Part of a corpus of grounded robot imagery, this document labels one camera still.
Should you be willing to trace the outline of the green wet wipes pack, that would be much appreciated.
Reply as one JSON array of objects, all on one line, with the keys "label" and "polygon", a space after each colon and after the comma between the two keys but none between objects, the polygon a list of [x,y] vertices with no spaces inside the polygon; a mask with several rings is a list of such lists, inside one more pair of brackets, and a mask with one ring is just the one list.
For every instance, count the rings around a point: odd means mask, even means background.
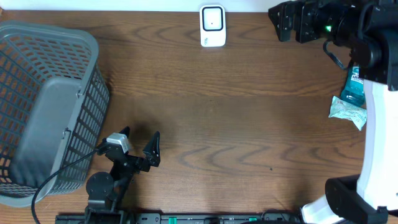
[{"label": "green wet wipes pack", "polygon": [[358,130],[361,131],[367,121],[367,111],[334,96],[331,101],[328,117],[352,121]]}]

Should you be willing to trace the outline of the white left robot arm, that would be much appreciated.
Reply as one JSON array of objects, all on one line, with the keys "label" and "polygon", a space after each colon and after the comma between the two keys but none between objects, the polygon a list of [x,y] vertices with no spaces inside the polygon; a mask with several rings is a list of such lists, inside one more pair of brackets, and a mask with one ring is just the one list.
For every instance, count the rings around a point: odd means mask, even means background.
[{"label": "white left robot arm", "polygon": [[125,193],[135,174],[149,172],[160,164],[160,133],[157,131],[143,149],[144,157],[129,154],[130,128],[104,138],[99,146],[99,156],[106,156],[113,162],[109,172],[97,172],[86,183],[88,206],[85,208],[84,223],[131,223],[134,218],[129,212],[119,209]]}]

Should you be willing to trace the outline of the teal mouthwash bottle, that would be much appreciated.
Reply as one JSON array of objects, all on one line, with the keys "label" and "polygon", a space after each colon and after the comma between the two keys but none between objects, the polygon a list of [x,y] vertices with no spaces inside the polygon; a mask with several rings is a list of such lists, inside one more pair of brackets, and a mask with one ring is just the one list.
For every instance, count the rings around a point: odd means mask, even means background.
[{"label": "teal mouthwash bottle", "polygon": [[350,67],[340,98],[352,105],[362,107],[366,101],[363,84],[363,79],[359,77],[359,66]]}]

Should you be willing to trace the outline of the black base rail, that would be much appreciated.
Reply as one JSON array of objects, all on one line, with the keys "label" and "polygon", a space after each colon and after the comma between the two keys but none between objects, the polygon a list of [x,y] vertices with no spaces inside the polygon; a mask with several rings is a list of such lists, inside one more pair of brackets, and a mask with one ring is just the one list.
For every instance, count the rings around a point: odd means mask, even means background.
[{"label": "black base rail", "polygon": [[116,223],[116,224],[235,224],[235,223],[302,223],[291,213],[263,213],[261,215],[161,215],[139,213],[136,215],[57,215],[55,224]]}]

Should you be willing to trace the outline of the grey plastic shopping basket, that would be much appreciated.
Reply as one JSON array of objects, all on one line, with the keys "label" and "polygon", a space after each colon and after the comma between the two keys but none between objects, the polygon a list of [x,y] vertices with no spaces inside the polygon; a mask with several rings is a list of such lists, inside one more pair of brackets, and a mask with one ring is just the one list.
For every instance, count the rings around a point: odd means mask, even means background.
[{"label": "grey plastic shopping basket", "polygon": [[1,23],[1,203],[81,187],[109,103],[99,47],[82,30]]}]

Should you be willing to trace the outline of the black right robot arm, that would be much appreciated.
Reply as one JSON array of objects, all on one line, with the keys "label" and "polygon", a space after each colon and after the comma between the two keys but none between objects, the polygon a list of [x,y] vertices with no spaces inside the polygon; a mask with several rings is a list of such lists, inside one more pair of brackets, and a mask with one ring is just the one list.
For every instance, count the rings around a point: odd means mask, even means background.
[{"label": "black right robot arm", "polygon": [[397,2],[286,1],[268,10],[278,39],[324,39],[350,49],[364,81],[367,126],[361,173],[328,179],[301,209],[304,223],[386,223],[397,215]]}]

